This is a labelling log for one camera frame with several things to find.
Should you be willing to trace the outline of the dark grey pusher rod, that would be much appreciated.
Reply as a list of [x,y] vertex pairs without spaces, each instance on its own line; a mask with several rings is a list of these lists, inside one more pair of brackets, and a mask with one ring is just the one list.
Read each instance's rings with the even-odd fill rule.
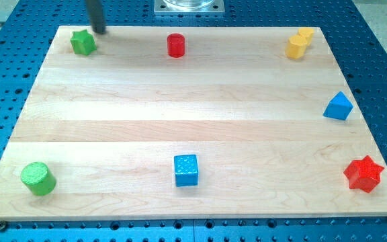
[[106,20],[101,0],[85,0],[85,8],[92,30],[96,34],[105,34]]

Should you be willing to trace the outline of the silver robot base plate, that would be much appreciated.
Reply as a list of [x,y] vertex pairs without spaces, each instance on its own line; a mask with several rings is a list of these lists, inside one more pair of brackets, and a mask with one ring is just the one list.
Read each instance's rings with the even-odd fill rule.
[[224,13],[224,0],[154,0],[157,14]]

